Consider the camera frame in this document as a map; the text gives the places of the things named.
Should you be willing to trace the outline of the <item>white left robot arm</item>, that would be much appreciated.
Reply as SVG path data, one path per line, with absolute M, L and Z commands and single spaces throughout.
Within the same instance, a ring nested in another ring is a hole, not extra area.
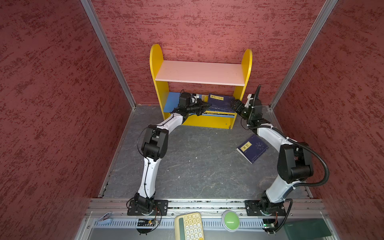
M 195 103 L 179 104 L 170 117 L 157 125 L 145 129 L 141 155 L 144 170 L 141 185 L 134 196 L 134 203 L 144 215 L 149 215 L 155 207 L 155 186 L 158 168 L 168 150 L 169 134 L 181 126 L 189 116 L 201 116 L 211 104 L 198 99 Z

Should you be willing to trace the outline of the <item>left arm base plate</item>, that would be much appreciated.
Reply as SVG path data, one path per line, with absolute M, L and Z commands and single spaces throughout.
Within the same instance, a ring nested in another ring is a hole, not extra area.
M 149 200 L 143 205 L 134 200 L 127 201 L 128 216 L 166 216 L 168 212 L 168 200 Z

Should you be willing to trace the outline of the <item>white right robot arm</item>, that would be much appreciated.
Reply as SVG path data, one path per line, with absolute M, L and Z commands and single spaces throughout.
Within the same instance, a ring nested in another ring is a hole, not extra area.
M 287 196 L 297 187 L 318 187 L 324 185 L 330 177 L 330 170 L 319 154 L 308 144 L 297 142 L 285 136 L 269 121 L 263 118 L 261 101 L 251 98 L 246 105 L 240 100 L 231 101 L 231 108 L 256 135 L 266 140 L 279 152 L 278 176 L 272 185 L 263 192 L 259 209 L 263 215 L 269 216 L 277 212 Z M 314 175 L 313 158 L 316 157 L 324 168 L 324 177 L 316 183 L 306 183 L 307 178 Z

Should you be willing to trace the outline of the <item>dark blue book bottom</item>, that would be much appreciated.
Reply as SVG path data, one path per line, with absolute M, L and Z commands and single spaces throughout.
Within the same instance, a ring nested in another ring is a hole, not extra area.
M 252 135 L 237 147 L 238 153 L 251 164 L 254 164 L 268 149 L 269 146 L 257 135 Z

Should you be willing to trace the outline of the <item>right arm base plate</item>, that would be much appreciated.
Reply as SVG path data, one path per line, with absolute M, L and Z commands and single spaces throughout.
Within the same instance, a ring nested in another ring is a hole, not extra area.
M 278 217 L 285 216 L 284 203 L 271 203 L 268 199 L 246 200 L 245 209 L 247 216 Z

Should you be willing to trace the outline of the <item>yellow cartoon book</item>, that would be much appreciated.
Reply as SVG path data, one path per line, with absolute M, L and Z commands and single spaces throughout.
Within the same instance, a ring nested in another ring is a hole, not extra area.
M 217 111 L 205 111 L 203 115 L 207 116 L 227 116 L 229 118 L 233 118 L 236 113 L 228 113 L 228 112 L 217 112 Z

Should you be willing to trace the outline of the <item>dark blue book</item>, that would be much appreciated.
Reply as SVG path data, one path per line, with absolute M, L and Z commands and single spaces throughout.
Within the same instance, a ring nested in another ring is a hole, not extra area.
M 238 153 L 251 164 L 254 164 L 268 149 L 269 146 L 257 135 L 252 135 L 237 147 Z
M 209 94 L 208 103 L 211 104 L 210 109 L 219 112 L 233 113 L 231 103 L 235 100 L 233 96 L 221 96 Z

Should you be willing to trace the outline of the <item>dark blue book top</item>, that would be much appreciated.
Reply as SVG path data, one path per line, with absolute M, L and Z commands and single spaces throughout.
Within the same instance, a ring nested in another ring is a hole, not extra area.
M 235 100 L 233 96 L 221 96 L 209 94 L 208 103 L 211 104 L 210 109 L 219 112 L 233 113 L 231 103 Z

